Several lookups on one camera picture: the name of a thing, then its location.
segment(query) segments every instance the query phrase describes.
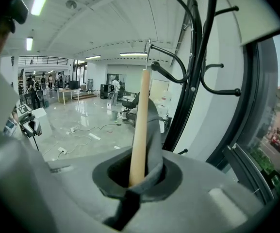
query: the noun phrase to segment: wooden table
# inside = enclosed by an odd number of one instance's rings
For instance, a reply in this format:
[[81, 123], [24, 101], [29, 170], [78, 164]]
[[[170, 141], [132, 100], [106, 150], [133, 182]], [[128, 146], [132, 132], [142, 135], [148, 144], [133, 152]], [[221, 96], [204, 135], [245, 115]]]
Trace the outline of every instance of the wooden table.
[[77, 101], [80, 100], [80, 97], [79, 97], [80, 90], [79, 90], [79, 89], [75, 89], [75, 90], [70, 90], [70, 89], [58, 89], [58, 90], [57, 90], [58, 102], [60, 102], [59, 92], [61, 92], [62, 95], [63, 95], [63, 104], [64, 104], [64, 105], [66, 104], [66, 99], [65, 99], [65, 96], [64, 96], [64, 93], [65, 93], [65, 92], [70, 92], [70, 93], [71, 93], [71, 99], [72, 99], [73, 92], [77, 92]]

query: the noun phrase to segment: gray plastic surface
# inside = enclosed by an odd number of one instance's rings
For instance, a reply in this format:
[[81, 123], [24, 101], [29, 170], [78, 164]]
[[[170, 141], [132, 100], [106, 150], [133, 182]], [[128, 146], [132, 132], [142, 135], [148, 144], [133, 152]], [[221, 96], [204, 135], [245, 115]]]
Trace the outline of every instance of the gray plastic surface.
[[[116, 232], [100, 222], [114, 215], [119, 201], [102, 195], [92, 171], [127, 149], [46, 163], [39, 152], [0, 135], [0, 197], [32, 232]], [[231, 230], [208, 195], [216, 187], [247, 216], [261, 209], [253, 194], [213, 166], [167, 151], [163, 156], [181, 168], [181, 185], [163, 201], [141, 204], [123, 232]]]

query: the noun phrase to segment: white shirt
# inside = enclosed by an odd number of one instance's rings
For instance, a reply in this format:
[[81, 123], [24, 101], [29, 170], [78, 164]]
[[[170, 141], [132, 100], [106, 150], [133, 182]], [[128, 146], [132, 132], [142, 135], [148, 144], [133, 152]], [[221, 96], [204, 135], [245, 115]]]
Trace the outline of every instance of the white shirt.
[[118, 93], [120, 89], [120, 84], [117, 80], [113, 80], [111, 83], [114, 86], [114, 93]]

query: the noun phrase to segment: black cabinet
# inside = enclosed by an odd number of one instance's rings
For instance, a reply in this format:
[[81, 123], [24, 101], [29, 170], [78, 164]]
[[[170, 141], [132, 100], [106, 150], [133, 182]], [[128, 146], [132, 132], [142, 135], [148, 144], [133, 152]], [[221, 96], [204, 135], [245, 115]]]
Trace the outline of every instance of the black cabinet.
[[100, 87], [100, 98], [101, 99], [107, 99], [108, 90], [109, 90], [108, 84], [101, 85], [101, 87]]

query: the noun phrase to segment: railing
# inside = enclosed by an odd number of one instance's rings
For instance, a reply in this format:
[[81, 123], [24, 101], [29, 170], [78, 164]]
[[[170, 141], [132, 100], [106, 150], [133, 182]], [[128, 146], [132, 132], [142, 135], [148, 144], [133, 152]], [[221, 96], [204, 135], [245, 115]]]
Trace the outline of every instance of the railing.
[[48, 56], [20, 56], [18, 65], [67, 65], [66, 58]]

